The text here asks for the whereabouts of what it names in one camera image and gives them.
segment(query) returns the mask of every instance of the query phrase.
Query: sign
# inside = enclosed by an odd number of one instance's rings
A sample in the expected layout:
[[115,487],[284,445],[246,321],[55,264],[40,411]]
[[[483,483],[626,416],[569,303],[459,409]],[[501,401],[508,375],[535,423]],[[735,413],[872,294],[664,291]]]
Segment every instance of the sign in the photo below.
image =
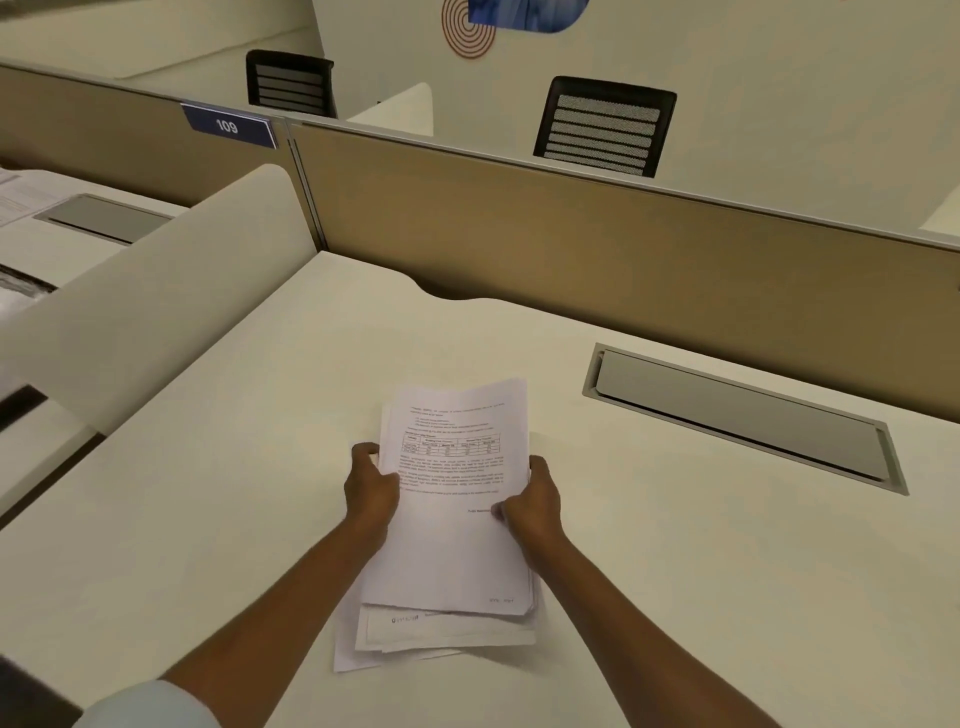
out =
[[238,139],[249,144],[276,149],[274,130],[269,119],[246,116],[235,111],[180,104],[186,120],[195,132],[212,133],[227,139]]

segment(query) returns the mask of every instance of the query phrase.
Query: chair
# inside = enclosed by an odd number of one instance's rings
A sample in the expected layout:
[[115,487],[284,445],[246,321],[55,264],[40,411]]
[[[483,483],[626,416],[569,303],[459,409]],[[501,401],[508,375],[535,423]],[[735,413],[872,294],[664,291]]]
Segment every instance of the chair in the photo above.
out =
[[534,156],[653,177],[676,103],[673,91],[558,76]]
[[247,54],[247,98],[254,106],[337,117],[333,61],[280,51]]

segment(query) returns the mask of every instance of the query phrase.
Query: white number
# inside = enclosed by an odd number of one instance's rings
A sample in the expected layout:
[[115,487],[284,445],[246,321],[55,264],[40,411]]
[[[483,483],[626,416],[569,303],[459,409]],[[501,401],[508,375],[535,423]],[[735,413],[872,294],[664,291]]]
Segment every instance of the white number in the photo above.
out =
[[221,132],[240,133],[240,130],[237,129],[237,125],[232,121],[217,119],[217,126],[220,127]]

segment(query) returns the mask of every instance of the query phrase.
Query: cubicle partition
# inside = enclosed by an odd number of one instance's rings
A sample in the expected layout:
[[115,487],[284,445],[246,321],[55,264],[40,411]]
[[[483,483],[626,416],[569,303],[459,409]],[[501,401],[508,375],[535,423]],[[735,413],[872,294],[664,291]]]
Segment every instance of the cubicle partition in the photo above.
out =
[[261,164],[294,182],[320,241],[282,118],[264,115],[276,148],[194,131],[179,99],[0,64],[0,165],[46,169],[177,205],[193,206]]
[[334,253],[960,422],[949,244],[333,124],[291,130]]

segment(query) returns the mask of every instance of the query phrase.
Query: light blue sleeve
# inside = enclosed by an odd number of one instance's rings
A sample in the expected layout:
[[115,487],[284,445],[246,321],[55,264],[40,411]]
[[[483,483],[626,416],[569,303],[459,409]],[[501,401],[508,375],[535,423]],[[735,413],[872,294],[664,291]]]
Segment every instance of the light blue sleeve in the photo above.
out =
[[154,680],[95,703],[74,728],[220,728],[220,723],[189,692]]

